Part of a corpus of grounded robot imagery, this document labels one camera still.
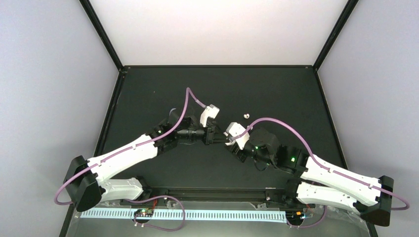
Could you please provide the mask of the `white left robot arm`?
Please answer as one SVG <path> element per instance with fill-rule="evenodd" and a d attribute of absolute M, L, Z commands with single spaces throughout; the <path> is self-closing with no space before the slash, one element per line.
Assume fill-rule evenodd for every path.
<path fill-rule="evenodd" d="M 73 158 L 63 183 L 76 211 L 87 211 L 104 201 L 139 198 L 143 185 L 138 177 L 114 176 L 174 149 L 181 140 L 201 140 L 205 145 L 225 143 L 226 137 L 214 121 L 218 113 L 214 105 L 205 107 L 200 118 L 181 117 L 181 111 L 173 110 L 157 126 L 114 151 L 89 159 Z"/>

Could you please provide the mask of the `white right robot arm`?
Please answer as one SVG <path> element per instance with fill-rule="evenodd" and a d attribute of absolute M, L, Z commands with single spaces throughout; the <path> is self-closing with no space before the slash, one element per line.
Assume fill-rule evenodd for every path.
<path fill-rule="evenodd" d="M 233 140 L 244 128 L 230 128 L 224 134 L 226 149 L 244 162 L 250 158 L 294 177 L 281 193 L 289 207 L 321 204 L 350 211 L 366 222 L 388 227 L 391 217 L 394 180 L 388 176 L 368 177 L 333 165 L 301 149 L 281 145 L 278 138 L 260 128 Z"/>

